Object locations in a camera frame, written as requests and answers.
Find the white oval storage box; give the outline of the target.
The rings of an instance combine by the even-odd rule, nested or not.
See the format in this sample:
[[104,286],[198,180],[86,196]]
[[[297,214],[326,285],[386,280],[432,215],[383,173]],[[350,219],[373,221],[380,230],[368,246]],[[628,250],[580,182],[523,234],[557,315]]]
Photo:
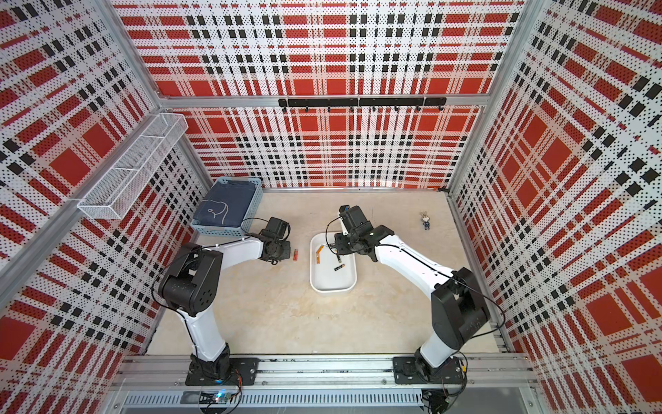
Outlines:
[[[319,257],[315,256],[317,249],[324,245]],[[335,272],[334,268],[341,264],[346,267]],[[312,237],[310,241],[310,286],[322,295],[348,293],[355,287],[358,275],[354,255],[332,253],[327,247],[324,233]]]

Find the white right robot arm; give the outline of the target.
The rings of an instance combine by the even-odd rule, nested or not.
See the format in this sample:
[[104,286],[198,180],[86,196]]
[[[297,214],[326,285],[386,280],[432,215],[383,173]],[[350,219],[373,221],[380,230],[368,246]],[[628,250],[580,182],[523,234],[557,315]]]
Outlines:
[[476,275],[466,267],[445,267],[414,250],[384,225],[375,227],[358,206],[339,208],[341,233],[334,234],[339,255],[365,255],[395,270],[430,300],[430,338],[415,352],[427,376],[442,367],[491,321],[489,304]]

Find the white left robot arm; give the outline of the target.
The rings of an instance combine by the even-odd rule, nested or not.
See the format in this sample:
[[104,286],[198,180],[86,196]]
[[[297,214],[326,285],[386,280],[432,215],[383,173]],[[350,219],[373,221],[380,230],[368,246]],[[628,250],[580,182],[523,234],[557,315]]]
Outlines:
[[277,217],[265,222],[264,229],[235,241],[186,243],[167,266],[156,293],[165,308],[183,319],[196,362],[209,366],[229,359],[229,345],[213,312],[222,272],[253,260],[277,265],[291,257],[291,225]]

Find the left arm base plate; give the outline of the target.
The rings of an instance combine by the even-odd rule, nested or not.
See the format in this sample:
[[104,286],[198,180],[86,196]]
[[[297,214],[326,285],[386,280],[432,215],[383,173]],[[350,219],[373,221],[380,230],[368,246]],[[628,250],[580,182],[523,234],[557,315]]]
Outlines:
[[257,374],[257,358],[221,356],[218,361],[206,362],[191,355],[186,386],[253,386]]

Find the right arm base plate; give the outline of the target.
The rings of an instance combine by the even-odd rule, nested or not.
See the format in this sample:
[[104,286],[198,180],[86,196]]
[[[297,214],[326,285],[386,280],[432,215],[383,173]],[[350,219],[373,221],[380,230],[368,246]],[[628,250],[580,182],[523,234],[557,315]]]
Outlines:
[[449,358],[439,367],[429,367],[420,356],[400,356],[392,359],[397,385],[461,385],[464,382],[460,362]]

